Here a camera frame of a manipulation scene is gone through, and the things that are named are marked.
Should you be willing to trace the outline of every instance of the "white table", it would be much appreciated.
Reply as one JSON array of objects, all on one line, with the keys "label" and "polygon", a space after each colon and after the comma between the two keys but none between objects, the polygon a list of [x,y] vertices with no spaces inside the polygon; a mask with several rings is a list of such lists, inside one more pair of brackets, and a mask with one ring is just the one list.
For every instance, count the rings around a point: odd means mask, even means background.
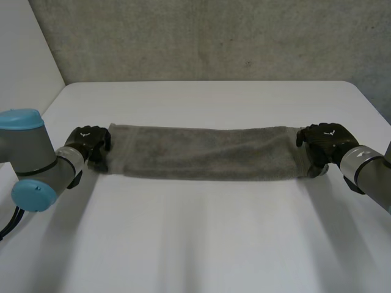
[{"label": "white table", "polygon": [[[115,82],[66,87],[43,118],[55,148],[77,126],[189,128],[337,122],[385,152],[391,127],[346,82]],[[0,169],[0,226],[16,177]],[[0,242],[0,291],[390,292],[391,216],[317,179],[95,176]]]}]

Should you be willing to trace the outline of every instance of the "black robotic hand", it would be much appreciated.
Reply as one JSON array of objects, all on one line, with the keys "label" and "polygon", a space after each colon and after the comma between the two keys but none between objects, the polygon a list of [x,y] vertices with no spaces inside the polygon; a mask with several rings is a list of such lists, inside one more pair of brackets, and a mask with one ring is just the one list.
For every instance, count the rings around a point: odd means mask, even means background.
[{"label": "black robotic hand", "polygon": [[313,124],[300,130],[296,145],[300,147],[303,142],[307,143],[309,156],[319,168],[328,163],[340,166],[346,152],[359,146],[354,136],[345,127],[336,123]]},{"label": "black robotic hand", "polygon": [[102,155],[102,148],[109,151],[111,148],[111,135],[106,128],[99,126],[77,127],[69,135],[66,147],[78,150],[84,160],[89,160],[92,168],[99,172],[107,172],[108,166]]}]

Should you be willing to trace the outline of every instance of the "blue joint cap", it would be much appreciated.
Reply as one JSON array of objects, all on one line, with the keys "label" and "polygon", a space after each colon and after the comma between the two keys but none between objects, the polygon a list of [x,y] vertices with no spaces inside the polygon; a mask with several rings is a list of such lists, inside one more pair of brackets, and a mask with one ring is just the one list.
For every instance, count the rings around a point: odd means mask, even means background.
[{"label": "blue joint cap", "polygon": [[41,127],[44,122],[35,109],[15,109],[0,112],[0,129],[30,130]]},{"label": "blue joint cap", "polygon": [[11,191],[13,202],[28,212],[43,212],[57,200],[57,194],[46,183],[34,179],[22,179]]}]

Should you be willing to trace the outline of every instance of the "gray towel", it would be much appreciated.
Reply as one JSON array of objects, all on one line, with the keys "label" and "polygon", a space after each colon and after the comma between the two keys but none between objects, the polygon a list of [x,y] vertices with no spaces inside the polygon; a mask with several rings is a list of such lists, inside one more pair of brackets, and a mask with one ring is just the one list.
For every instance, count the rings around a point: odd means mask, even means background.
[{"label": "gray towel", "polygon": [[298,130],[112,124],[112,150],[106,160],[109,173],[142,178],[260,181],[313,177],[305,148],[296,147]]}]

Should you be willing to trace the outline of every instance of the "logo on robotic hand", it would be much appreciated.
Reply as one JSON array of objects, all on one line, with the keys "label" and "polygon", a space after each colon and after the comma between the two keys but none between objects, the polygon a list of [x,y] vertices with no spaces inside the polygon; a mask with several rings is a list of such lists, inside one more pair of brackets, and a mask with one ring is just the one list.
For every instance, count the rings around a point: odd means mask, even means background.
[{"label": "logo on robotic hand", "polygon": [[332,132],[324,132],[323,134],[327,134],[328,136],[333,136],[335,133],[335,130],[333,130]]}]

